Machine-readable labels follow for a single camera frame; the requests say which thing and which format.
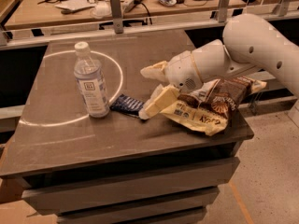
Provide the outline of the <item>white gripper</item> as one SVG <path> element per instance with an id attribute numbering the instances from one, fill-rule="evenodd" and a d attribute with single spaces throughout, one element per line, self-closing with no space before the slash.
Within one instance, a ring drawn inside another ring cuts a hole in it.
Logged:
<path id="1" fill-rule="evenodd" d="M 165 87 L 160 84 L 156 87 L 151 97 L 138 112 L 141 119 L 150 119 L 173 104 L 179 96 L 179 89 L 195 91 L 203 86 L 199 70 L 190 51 L 180 53 L 169 62 L 161 61 L 144 67 L 140 70 L 140 74 L 145 78 L 162 82 L 168 80 L 172 84 Z"/>

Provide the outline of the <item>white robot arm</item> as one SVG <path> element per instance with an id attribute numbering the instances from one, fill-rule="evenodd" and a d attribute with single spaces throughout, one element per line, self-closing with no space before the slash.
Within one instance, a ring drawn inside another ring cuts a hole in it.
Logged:
<path id="1" fill-rule="evenodd" d="M 263 18 L 241 14 L 226 23 L 222 39 L 145 67 L 141 75 L 194 91 L 211 80 L 243 77 L 259 69 L 299 97 L 299 47 Z"/>

